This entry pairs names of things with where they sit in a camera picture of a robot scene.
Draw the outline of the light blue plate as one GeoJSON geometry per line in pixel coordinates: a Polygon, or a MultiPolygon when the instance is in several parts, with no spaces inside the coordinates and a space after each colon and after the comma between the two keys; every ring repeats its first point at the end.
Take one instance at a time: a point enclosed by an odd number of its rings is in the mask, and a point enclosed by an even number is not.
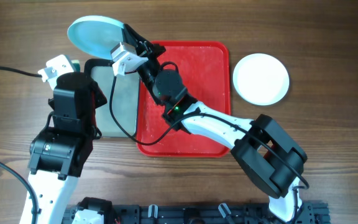
{"type": "Polygon", "coordinates": [[[111,50],[123,42],[124,23],[105,16],[83,16],[67,30],[78,49],[97,58],[111,60],[111,50]]]}

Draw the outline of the green yellow sponge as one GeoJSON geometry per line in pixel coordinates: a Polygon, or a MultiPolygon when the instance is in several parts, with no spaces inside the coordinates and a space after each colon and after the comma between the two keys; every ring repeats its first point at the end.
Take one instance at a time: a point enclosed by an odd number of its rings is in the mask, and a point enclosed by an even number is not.
{"type": "Polygon", "coordinates": [[[72,60],[71,62],[73,64],[74,68],[75,68],[75,71],[80,72],[81,71],[80,61],[79,60],[72,60]]]}

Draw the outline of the white plate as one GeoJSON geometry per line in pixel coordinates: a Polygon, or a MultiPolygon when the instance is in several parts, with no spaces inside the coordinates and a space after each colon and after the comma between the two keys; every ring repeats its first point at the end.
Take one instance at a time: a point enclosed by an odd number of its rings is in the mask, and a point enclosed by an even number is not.
{"type": "Polygon", "coordinates": [[[232,82],[241,98],[258,106],[279,102],[290,88],[290,76],[284,64],[262,53],[242,58],[234,67],[232,82]]]}

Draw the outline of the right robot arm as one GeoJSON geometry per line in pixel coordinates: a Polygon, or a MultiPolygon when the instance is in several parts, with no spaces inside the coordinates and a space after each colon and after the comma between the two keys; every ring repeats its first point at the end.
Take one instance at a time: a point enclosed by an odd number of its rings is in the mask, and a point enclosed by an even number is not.
{"type": "Polygon", "coordinates": [[[158,57],[166,49],[124,24],[124,42],[142,63],[135,68],[170,129],[209,138],[230,149],[252,183],[269,196],[269,210],[281,222],[295,223],[301,207],[299,191],[308,189],[302,176],[305,151],[271,117],[233,117],[191,96],[177,67],[167,69],[158,57]]]}

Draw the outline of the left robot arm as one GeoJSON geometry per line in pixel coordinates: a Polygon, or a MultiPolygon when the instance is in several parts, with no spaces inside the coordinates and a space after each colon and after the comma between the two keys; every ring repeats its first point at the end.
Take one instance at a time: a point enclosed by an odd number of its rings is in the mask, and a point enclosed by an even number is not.
{"type": "Polygon", "coordinates": [[[101,137],[96,109],[107,102],[83,72],[57,78],[45,127],[30,144],[27,194],[21,223],[61,223],[84,163],[101,137]]]}

